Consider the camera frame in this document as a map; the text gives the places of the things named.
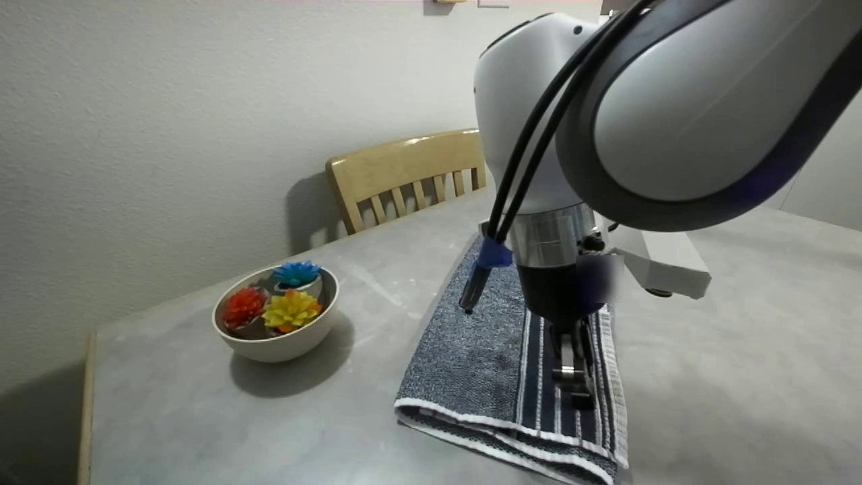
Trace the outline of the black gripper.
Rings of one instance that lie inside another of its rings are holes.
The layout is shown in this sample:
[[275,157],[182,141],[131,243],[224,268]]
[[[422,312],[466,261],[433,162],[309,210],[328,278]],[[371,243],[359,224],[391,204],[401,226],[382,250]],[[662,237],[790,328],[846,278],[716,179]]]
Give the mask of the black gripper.
[[551,381],[574,406],[596,404],[596,371],[585,321],[608,301],[612,265],[607,255],[568,268],[519,268],[526,308],[551,321]]

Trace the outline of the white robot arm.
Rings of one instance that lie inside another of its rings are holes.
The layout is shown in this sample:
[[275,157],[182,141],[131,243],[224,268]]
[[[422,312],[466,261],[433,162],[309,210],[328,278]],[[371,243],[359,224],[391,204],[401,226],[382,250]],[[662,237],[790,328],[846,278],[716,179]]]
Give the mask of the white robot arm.
[[461,304],[511,265],[551,327],[551,382],[590,409],[612,265],[650,295],[704,296],[686,234],[783,188],[858,83],[862,0],[634,0],[596,24],[511,26],[473,75],[496,202]]

